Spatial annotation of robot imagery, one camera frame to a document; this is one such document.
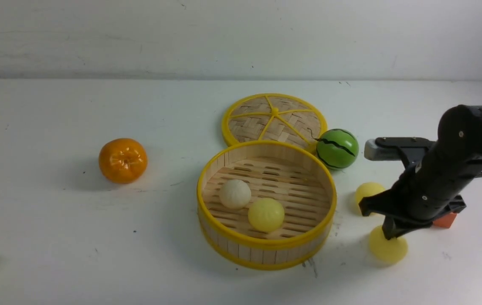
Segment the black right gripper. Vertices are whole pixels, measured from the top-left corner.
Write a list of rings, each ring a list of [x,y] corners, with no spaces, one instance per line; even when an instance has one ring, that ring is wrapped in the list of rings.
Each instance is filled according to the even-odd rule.
[[[430,228],[448,203],[482,174],[482,156],[458,139],[388,138],[388,145],[409,166],[392,189],[363,197],[358,204],[364,217],[385,216],[382,232],[388,241]]]

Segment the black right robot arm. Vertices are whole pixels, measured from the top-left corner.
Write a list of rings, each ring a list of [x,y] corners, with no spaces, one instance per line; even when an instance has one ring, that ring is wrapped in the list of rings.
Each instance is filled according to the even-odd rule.
[[[389,240],[432,226],[466,204],[460,192],[482,176],[482,106],[459,105],[447,110],[438,124],[438,139],[379,137],[365,145],[372,161],[400,160],[404,172],[390,189],[359,202],[362,216],[385,217]]]

